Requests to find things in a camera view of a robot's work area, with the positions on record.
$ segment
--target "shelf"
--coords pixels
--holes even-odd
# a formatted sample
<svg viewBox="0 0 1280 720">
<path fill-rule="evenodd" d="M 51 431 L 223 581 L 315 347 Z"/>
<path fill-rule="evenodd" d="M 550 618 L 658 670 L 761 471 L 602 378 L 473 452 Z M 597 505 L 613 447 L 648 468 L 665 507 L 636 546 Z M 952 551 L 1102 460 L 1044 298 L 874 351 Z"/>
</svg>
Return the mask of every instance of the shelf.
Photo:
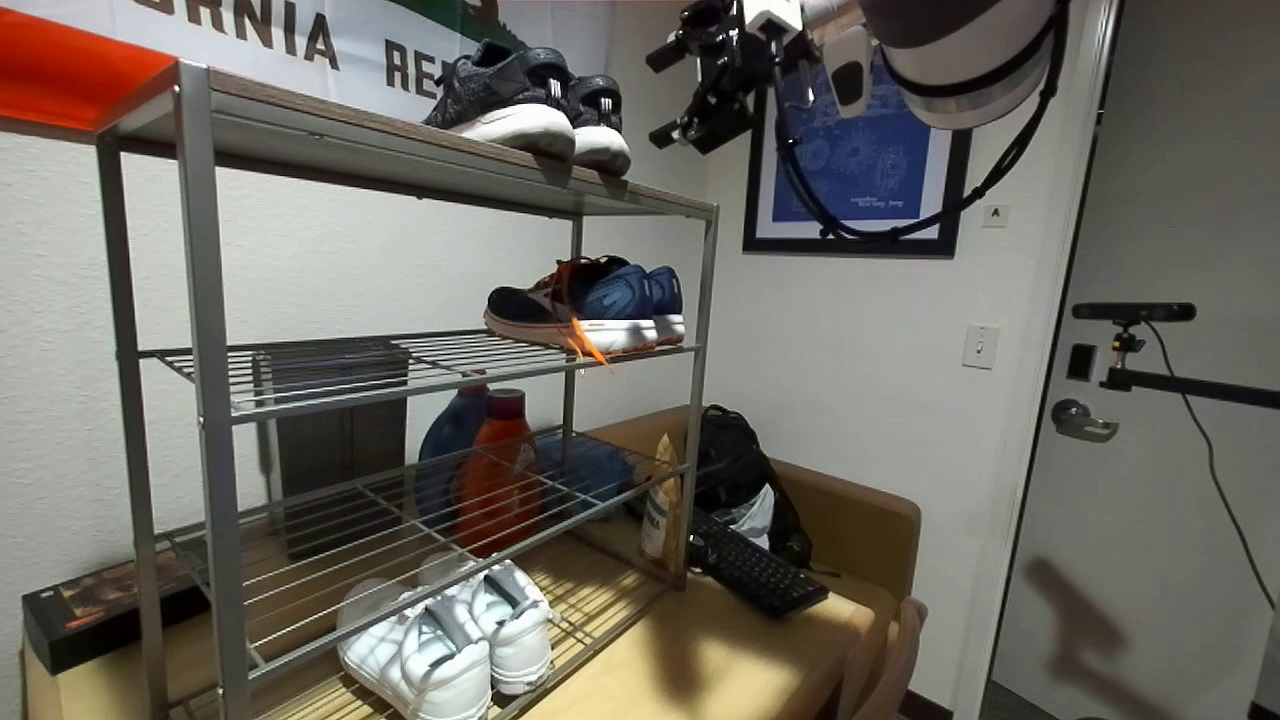
<svg viewBox="0 0 1280 720">
<path fill-rule="evenodd" d="M 184 87 L 209 85 L 210 150 L 223 167 L 536 218 L 717 218 L 712 205 L 597 178 L 572 159 L 536 159 L 514 150 L 477 146 L 426 126 L 386 122 L 214 67 L 184 67 L 180 76 Z M 115 128 L 127 154 L 176 154 L 176 111 L 166 95 L 127 111 Z"/>
<path fill-rule="evenodd" d="M 525 551 L 514 565 L 550 602 L 550 657 L 556 672 L 520 701 L 490 704 L 487 716 L 520 716 L 577 670 L 585 670 L 607 642 L 628 634 L 670 589 L 625 562 L 625 546 L 636 541 L 628 521 L 587 524 L 556 546 Z M 254 689 L 265 720 L 285 716 L 394 716 L 380 696 L 359 689 L 332 653 L 301 665 L 293 676 Z M 173 720 L 210 720 L 214 701 L 198 693 L 166 708 Z"/>
<path fill-rule="evenodd" d="M 681 358 L 668 346 L 613 364 Z M 194 381 L 190 351 L 157 351 L 173 373 Z M 324 339 L 324 346 L 252 346 L 226 351 L 230 423 L 296 417 L 321 407 L 376 406 L 394 397 L 444 394 L 469 378 L 527 381 L 563 370 L 592 370 L 556 347 L 510 346 L 487 333 L 392 337 L 392 339 Z"/>
<path fill-rule="evenodd" d="M 403 602 L 409 610 L 426 591 L 455 583 L 494 562 L 525 557 L 527 548 L 539 548 L 566 528 L 607 516 L 658 475 L 681 471 L 681 466 L 657 460 L 633 460 L 633 468 L 636 483 L 614 487 L 587 487 L 585 475 L 566 475 L 556 468 L 510 483 L 510 493 L 539 505 L 536 521 L 525 524 L 490 521 L 510 505 L 506 493 L 421 513 L 421 466 L 244 513 L 238 568 L 252 681 L 315 657 L 332 648 L 332 642 L 351 634 L 334 634 L 334 610 L 359 581 L 401 581 L 414 589 Z M 469 548 L 458 548 L 450 541 L 458 513 L 473 516 L 469 548 L 498 551 L 473 557 Z M 166 534 L 159 548 L 173 548 L 209 591 L 202 524 Z"/>
</svg>

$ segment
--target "backpack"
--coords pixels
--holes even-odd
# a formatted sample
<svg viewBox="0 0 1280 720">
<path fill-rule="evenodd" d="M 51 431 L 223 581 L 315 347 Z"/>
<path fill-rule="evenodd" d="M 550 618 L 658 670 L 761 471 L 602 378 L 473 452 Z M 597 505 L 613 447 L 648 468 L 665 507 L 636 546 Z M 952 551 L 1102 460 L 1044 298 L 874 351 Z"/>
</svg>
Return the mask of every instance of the backpack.
<svg viewBox="0 0 1280 720">
<path fill-rule="evenodd" d="M 775 483 L 775 468 L 766 466 L 754 430 L 740 412 L 709 406 L 696 452 L 690 524 L 733 528 L 763 487 L 772 487 L 766 551 L 809 568 L 813 541 L 793 498 Z"/>
</svg>

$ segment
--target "shoe rack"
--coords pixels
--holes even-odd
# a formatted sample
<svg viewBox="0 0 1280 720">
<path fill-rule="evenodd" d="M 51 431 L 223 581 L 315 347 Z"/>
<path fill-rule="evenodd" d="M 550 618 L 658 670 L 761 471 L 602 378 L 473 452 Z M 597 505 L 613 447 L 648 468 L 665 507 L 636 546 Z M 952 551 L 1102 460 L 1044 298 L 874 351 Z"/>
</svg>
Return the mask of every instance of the shoe rack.
<svg viewBox="0 0 1280 720">
<path fill-rule="evenodd" d="M 341 596 L 386 572 L 413 572 L 422 562 L 449 562 L 465 548 L 436 538 L 413 513 L 413 468 L 359 475 L 341 487 L 324 487 L 324 498 L 296 498 L 287 505 L 345 505 L 347 516 L 359 507 L 366 534 L 351 534 L 345 516 L 345 541 L 324 548 L 321 557 L 296 562 L 279 551 L 276 541 L 276 505 L 238 507 L 235 498 L 235 466 L 230 444 L 238 423 L 267 423 L 276 417 L 301 412 L 332 412 L 354 406 L 409 401 L 421 394 L 450 394 L 469 381 L 469 373 L 485 370 L 490 384 L 532 381 L 532 378 L 563 378 L 563 436 L 577 431 L 577 378 L 592 373 L 587 359 L 527 347 L 487 337 L 485 328 L 444 328 L 414 337 L 380 337 L 392 346 L 403 364 L 382 378 L 354 378 L 345 384 L 296 384 L 261 394 L 254 358 L 267 346 L 230 346 L 226 339 L 226 308 L 223 308 L 223 260 L 220 260 L 220 191 L 214 167 L 238 173 L 273 173 L 301 178 L 315 185 L 373 189 L 394 196 L 430 196 L 477 208 L 505 208 L 514 218 L 550 218 L 572 231 L 572 249 L 563 256 L 585 251 L 585 219 L 592 218 L 677 218 L 690 225 L 690 240 L 698 240 L 698 279 L 690 337 L 677 347 L 636 358 L 636 364 L 657 358 L 687 358 L 687 407 L 690 431 L 703 397 L 703 364 L 709 364 L 709 302 L 712 302 L 712 267 L 717 267 L 717 208 L 690 205 L 668 191 L 648 191 L 628 179 L 602 179 L 597 173 L 532 159 L 510 150 L 473 146 L 422 126 L 382 122 L 373 111 L 324 105 L 313 95 L 296 95 L 285 87 L 267 87 L 244 76 L 223 76 L 209 67 L 173 63 L 163 85 L 149 85 L 149 93 L 127 95 L 107 128 L 70 131 L 70 140 L 93 140 L 99 154 L 99 196 L 107 219 L 107 276 L 110 276 L 110 319 L 115 319 L 115 358 L 121 358 L 121 401 L 122 401 L 122 447 L 127 447 L 127 498 L 132 498 L 132 534 L 137 534 L 137 565 L 140 565 L 140 618 L 143 618 L 143 657 L 149 657 L 149 689 L 150 716 L 163 716 L 163 657 L 159 657 L 159 602 L 157 602 L 157 557 L 173 551 L 184 562 L 190 581 L 209 591 L 210 603 L 210 670 L 214 689 L 202 696 L 210 716 L 296 716 L 306 693 L 285 689 L 301 685 L 301 676 L 315 676 L 315 685 L 334 685 L 324 676 L 332 670 L 332 646 L 347 634 L 376 624 L 373 618 L 359 628 L 334 628 Z M 127 260 L 127 218 L 122 218 L 122 173 L 121 158 L 159 158 L 180 173 L 180 214 L 184 214 L 184 267 L 187 267 L 187 317 L 190 317 L 190 347 L 140 347 L 137 339 L 137 302 L 132 302 L 132 260 Z M 149 423 L 143 423 L 143 388 L 140 370 L 163 364 L 176 378 L 190 381 L 194 417 L 198 417 L 198 475 L 202 475 L 202 521 L 190 528 L 157 534 L 150 524 L 150 468 L 149 468 Z M 543 498 L 550 521 L 494 551 L 485 565 L 469 565 L 455 577 L 441 577 L 422 583 L 421 596 L 441 591 L 473 572 L 485 572 L 494 562 L 527 565 L 536 581 L 556 577 L 556 551 L 597 548 L 585 538 L 587 524 L 614 516 L 633 498 L 668 471 L 682 471 L 696 457 L 682 457 L 677 468 L 657 468 L 651 460 L 636 460 L 638 480 L 633 493 L 613 500 L 572 498 L 556 475 L 543 475 Z M 670 577 L 651 581 L 636 568 L 614 568 L 625 596 L 598 596 L 602 589 L 592 577 L 572 577 L 563 589 L 550 589 L 556 613 L 556 670 L 581 670 L 598 646 L 628 628 L 628 618 L 642 613 L 648 602 L 682 577 L 682 548 L 670 548 Z"/>
</svg>

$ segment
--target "white door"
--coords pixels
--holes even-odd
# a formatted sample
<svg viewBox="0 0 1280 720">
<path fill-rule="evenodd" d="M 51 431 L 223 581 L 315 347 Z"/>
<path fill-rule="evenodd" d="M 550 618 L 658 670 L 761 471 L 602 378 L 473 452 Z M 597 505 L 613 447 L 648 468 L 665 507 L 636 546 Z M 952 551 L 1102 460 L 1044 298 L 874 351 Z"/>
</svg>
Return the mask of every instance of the white door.
<svg viewBox="0 0 1280 720">
<path fill-rule="evenodd" d="M 1122 6 L 1072 266 L 1079 302 L 1189 302 L 1192 323 L 1155 323 L 1170 370 L 1280 394 L 1277 0 Z M 1280 412 L 1106 394 L 1111 337 L 1062 313 L 993 681 L 1049 716 L 1238 720 L 1270 610 L 1189 406 L 1270 596 Z M 1134 339 L 1126 364 L 1167 373 L 1155 337 Z M 1062 436 L 1050 407 L 1117 436 Z"/>
</svg>

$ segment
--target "shoe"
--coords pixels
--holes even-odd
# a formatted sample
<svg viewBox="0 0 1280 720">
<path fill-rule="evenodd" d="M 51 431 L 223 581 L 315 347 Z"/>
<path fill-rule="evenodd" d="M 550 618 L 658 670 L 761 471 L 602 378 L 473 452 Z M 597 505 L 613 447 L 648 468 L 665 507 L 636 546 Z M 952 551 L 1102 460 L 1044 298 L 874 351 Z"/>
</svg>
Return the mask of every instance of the shoe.
<svg viewBox="0 0 1280 720">
<path fill-rule="evenodd" d="M 421 603 L 401 646 L 413 720 L 480 720 L 490 704 L 487 634 L 473 618 L 473 583 Z"/>
<path fill-rule="evenodd" d="M 510 562 L 480 572 L 469 591 L 469 613 L 487 635 L 490 689 L 498 696 L 532 693 L 550 672 L 547 596 Z"/>
<path fill-rule="evenodd" d="M 613 76 L 577 76 L 566 85 L 572 159 L 602 178 L 628 178 L 625 93 Z"/>
<path fill-rule="evenodd" d="M 619 351 L 648 351 L 682 339 L 682 298 L 670 267 L 638 267 L 619 256 L 563 260 L 536 288 L 494 288 L 485 313 L 487 333 L 566 347 L 607 364 Z"/>
<path fill-rule="evenodd" d="M 334 628 L 351 628 L 351 624 L 392 610 L 403 591 L 409 589 L 386 583 L 386 581 L 354 583 L 334 613 Z M 409 635 L 409 613 L 394 613 L 394 618 L 334 646 L 334 657 L 347 670 L 347 676 L 359 681 L 380 701 L 386 701 L 401 716 L 409 714 L 409 701 L 413 701 L 413 689 L 401 676 L 403 635 Z"/>
<path fill-rule="evenodd" d="M 572 85 L 556 47 L 480 46 L 477 56 L 444 63 L 430 128 L 539 158 L 572 158 L 563 93 Z"/>
<path fill-rule="evenodd" d="M 563 347 L 572 358 L 592 358 L 597 364 L 607 364 L 607 358 L 585 337 L 577 317 L 563 304 L 550 304 L 547 294 L 487 294 L 485 328 L 514 346 Z"/>
<path fill-rule="evenodd" d="M 341 603 L 341 628 L 401 603 L 409 589 L 364 581 Z M 366 693 L 413 720 L 480 720 L 490 704 L 487 642 L 469 613 L 469 589 L 449 589 L 422 603 L 334 646 L 341 665 Z"/>
<path fill-rule="evenodd" d="M 682 339 L 682 294 L 670 267 L 619 256 L 559 266 L 539 279 L 598 351 L 642 351 Z"/>
</svg>

